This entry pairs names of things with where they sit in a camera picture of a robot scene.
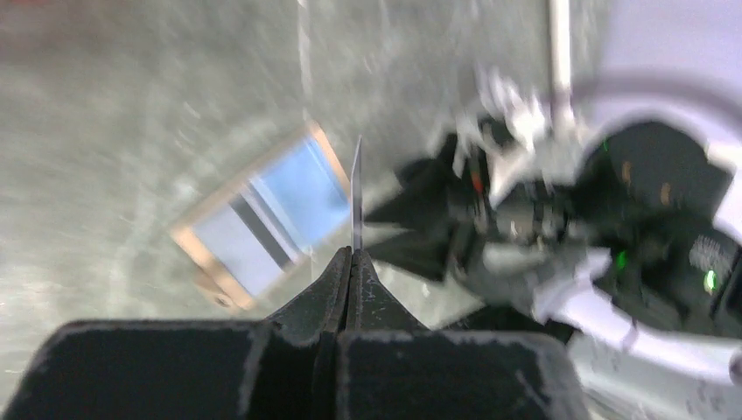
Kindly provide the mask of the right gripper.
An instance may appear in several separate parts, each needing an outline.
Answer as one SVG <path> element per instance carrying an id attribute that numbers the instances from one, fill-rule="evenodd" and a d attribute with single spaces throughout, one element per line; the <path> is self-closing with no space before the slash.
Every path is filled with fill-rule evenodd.
<path id="1" fill-rule="evenodd" d="M 444 137 L 438 154 L 395 175 L 400 192 L 365 214 L 406 230 L 368 245 L 372 258 L 433 282 L 447 277 L 486 302 L 539 302 L 573 287 L 580 247 L 554 196 L 511 176 L 528 155 L 504 121 L 480 116 Z"/>

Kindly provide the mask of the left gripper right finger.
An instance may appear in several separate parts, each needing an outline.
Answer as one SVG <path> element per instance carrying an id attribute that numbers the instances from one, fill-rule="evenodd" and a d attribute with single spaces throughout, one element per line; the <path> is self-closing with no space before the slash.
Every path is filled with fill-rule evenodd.
<path id="1" fill-rule="evenodd" d="M 591 416 L 564 345 L 540 333 L 354 325 L 336 354 L 336 419 Z"/>

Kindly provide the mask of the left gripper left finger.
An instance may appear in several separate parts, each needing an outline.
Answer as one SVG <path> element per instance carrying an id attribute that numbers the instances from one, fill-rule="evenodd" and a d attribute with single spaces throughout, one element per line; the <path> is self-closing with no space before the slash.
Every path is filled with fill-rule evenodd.
<path id="1" fill-rule="evenodd" d="M 339 249 L 318 279 L 309 339 L 276 321 L 81 320 L 38 349 L 6 419 L 334 419 L 335 354 L 352 268 Z"/>

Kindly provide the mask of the white credit card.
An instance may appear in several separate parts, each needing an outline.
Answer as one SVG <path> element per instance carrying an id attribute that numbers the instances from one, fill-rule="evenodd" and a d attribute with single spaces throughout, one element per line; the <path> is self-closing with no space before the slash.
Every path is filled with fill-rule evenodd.
<path id="1" fill-rule="evenodd" d="M 359 136 L 355 146 L 353 167 L 350 179 L 352 198 L 351 228 L 353 250 L 359 250 L 363 247 L 362 229 L 364 221 L 362 210 L 361 153 L 362 136 Z"/>
<path id="2" fill-rule="evenodd" d="M 252 296 L 269 291 L 307 258 L 251 189 L 218 205 L 195 222 L 192 230 Z"/>

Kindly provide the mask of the tan leather card holder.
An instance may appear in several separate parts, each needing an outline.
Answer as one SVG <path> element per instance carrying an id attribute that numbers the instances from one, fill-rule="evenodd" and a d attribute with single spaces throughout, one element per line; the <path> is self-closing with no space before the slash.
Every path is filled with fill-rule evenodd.
<path id="1" fill-rule="evenodd" d="M 350 212 L 346 171 L 309 122 L 187 211 L 171 238 L 199 267 L 206 299 L 238 312 L 301 267 Z"/>

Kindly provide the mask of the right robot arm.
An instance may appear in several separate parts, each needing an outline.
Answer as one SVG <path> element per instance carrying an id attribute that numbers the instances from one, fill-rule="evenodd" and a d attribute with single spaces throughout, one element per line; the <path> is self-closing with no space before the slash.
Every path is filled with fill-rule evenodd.
<path id="1" fill-rule="evenodd" d="M 741 177 L 644 118 L 558 140 L 535 101 L 462 114 L 363 212 L 376 260 L 710 382 L 741 381 Z"/>

